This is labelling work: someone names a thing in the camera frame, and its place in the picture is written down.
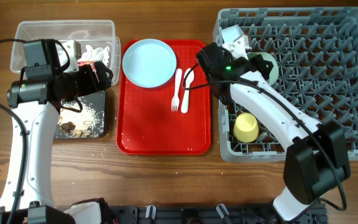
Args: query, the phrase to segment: red placemat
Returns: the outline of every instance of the red placemat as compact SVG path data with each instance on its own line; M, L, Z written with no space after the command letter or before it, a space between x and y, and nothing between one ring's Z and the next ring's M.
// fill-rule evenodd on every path
M183 73L197 63L195 55L205 46L198 40L163 40L177 56ZM136 40L128 42L125 51ZM194 71L191 86L206 83L200 67ZM129 81L121 69L117 146L128 154L194 155L211 145L211 95L208 87L190 91L189 111L180 112L184 89L180 87L180 106L171 111L175 76L156 88L142 88Z

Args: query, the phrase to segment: clear plastic bin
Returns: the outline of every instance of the clear plastic bin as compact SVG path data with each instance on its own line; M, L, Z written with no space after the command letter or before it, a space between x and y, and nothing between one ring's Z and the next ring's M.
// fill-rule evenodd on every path
M121 65L121 43L116 37L114 23L109 20L85 21L24 21L16 30L16 39L56 39L60 42L75 40L81 44L81 51L86 52L85 46L110 47L108 67L114 77L112 85L118 82ZM13 44L11 55L11 70L20 73L25 66L24 51L21 43Z

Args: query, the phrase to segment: wooden surface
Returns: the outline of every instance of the wooden surface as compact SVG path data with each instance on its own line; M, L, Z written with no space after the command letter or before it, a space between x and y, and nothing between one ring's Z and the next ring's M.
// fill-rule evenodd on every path
M131 39L144 38L199 39L209 43L218 11L225 7L354 5L358 1L130 0L0 4L0 39L14 37L21 21L110 19L116 25L122 45ZM11 49L12 44L0 45L0 102L4 105L7 105L6 91L18 79L9 70ZM216 99L213 100L213 145L206 154L186 157L123 154L115 143L114 105L118 93L118 85L108 90L106 114L111 127L107 135L101 139L54 141L52 191L57 207L95 197L104 197L110 205L138 206L267 203L284 188L283 163L229 164L221 159ZM11 117L0 110L0 196L9 165L11 129ZM343 183L349 209L343 213L329 209L330 223L358 223L358 162L351 162L351 169L351 178ZM340 203L337 190L327 193L327 198Z

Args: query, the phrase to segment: plastic grid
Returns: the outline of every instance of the plastic grid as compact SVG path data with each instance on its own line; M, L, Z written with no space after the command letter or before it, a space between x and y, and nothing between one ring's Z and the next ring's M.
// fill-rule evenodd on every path
M350 159L358 159L357 13L358 8L354 7L223 9L214 30L214 34L219 31L214 41L220 45L221 29L239 25L250 37L253 52L273 55L280 76L272 87L322 123L334 120L340 124L348 151L355 152L349 155ZM246 110L235 104L226 109L229 128L226 133L220 128L220 135L225 135L220 139L221 150L230 149L242 155L258 152L259 156L253 158L264 158L264 161L278 158L263 152L274 151L283 154L279 160L285 158L281 145L262 124L259 124L260 134L255 142L239 142L232 129L237 115ZM227 156L224 159L233 161Z

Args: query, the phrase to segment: blue plate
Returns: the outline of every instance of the blue plate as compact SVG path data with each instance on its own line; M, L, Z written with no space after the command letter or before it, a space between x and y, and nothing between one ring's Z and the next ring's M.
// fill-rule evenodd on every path
M132 44L122 59L125 76L133 84L154 88L166 83L175 73L177 58L161 40L144 39Z

